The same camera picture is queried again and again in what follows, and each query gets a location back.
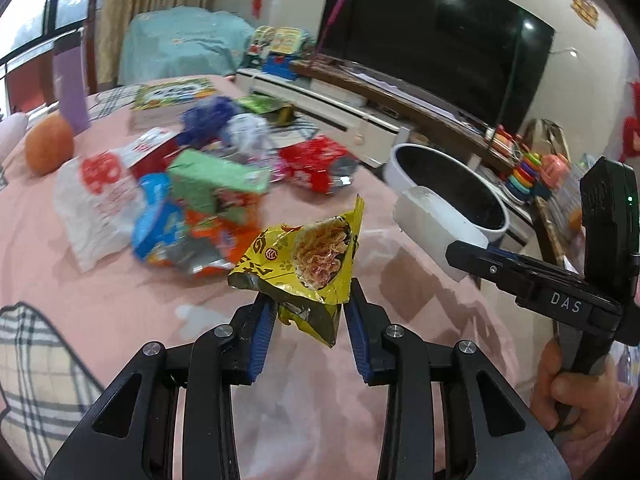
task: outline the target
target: tv stand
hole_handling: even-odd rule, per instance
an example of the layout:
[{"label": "tv stand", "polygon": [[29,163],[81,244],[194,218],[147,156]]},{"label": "tv stand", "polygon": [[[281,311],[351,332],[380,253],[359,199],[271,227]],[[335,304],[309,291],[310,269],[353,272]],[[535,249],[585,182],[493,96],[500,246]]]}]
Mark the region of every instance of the tv stand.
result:
[{"label": "tv stand", "polygon": [[463,123],[386,92],[340,67],[317,61],[313,64],[309,61],[295,61],[290,64],[290,68],[298,75],[329,83],[396,111],[407,118],[415,130],[445,149],[477,155],[485,164],[501,173],[509,173],[513,169],[512,161],[489,149],[482,135]]},{"label": "tv stand", "polygon": [[363,106],[366,100],[360,96],[341,89],[323,92],[324,84],[313,85],[307,78],[290,81],[255,68],[241,68],[236,73],[236,84],[245,92],[254,90],[288,101],[309,117],[332,126],[322,132],[372,168],[388,162],[393,145],[406,142],[402,133],[406,134],[407,130],[402,128],[411,127],[402,120]]}]

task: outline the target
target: blue package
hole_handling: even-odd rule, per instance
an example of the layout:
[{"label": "blue package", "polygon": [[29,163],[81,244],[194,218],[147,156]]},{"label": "blue package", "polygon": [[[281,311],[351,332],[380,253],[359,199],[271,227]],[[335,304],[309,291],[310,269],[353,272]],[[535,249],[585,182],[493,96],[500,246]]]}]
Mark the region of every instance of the blue package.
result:
[{"label": "blue package", "polygon": [[228,145],[230,139],[222,139],[220,136],[224,136],[224,126],[237,113],[238,108],[229,97],[204,99],[182,114],[184,127],[175,139],[180,146],[191,146],[197,150],[218,139]]},{"label": "blue package", "polygon": [[169,201],[171,183],[164,173],[146,174],[138,185],[145,193],[148,207],[133,229],[133,253],[145,263],[168,266],[165,249],[184,236],[184,213]]},{"label": "blue package", "polygon": [[299,59],[300,56],[280,56],[278,54],[270,54],[262,65],[262,71],[267,74],[289,79],[290,81],[295,81],[298,79],[298,74],[290,69],[289,63]]}]

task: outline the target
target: pink string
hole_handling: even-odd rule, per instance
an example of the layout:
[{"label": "pink string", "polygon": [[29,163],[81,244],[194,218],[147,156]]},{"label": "pink string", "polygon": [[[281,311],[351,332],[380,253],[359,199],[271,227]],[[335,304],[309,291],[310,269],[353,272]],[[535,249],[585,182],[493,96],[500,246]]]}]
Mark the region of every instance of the pink string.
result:
[{"label": "pink string", "polygon": [[346,0],[337,0],[333,10],[331,11],[331,14],[329,15],[329,19],[326,20],[326,23],[324,24],[324,29],[322,30],[322,33],[320,34],[320,41],[318,41],[318,46],[316,47],[316,52],[314,54],[314,56],[311,59],[311,63],[309,64],[309,67],[312,67],[314,64],[314,61],[316,60],[316,57],[318,56],[318,53],[322,50],[322,46],[324,45],[324,40],[326,39],[326,34],[329,31],[329,29],[331,28],[331,26],[334,24],[335,20],[338,18],[338,15],[340,14],[340,11],[342,10],[342,7],[344,5]]}]

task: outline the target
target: pink toy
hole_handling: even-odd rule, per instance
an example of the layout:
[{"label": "pink toy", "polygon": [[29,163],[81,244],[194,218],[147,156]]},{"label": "pink toy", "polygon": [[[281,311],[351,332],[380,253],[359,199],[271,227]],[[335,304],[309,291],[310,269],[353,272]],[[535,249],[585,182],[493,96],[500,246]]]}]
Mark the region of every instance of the pink toy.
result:
[{"label": "pink toy", "polygon": [[569,173],[569,161],[562,155],[543,155],[540,177],[549,189],[557,189],[562,185]]}]

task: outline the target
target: white foam block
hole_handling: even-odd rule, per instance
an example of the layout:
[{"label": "white foam block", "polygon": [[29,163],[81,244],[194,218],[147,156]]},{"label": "white foam block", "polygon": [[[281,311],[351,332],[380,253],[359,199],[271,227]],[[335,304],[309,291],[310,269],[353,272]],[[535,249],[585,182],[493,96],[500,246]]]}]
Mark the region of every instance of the white foam block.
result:
[{"label": "white foam block", "polygon": [[457,282],[466,272],[447,263],[447,247],[456,240],[483,249],[489,244],[475,225],[428,187],[412,187],[402,193],[396,202],[394,221]]}]

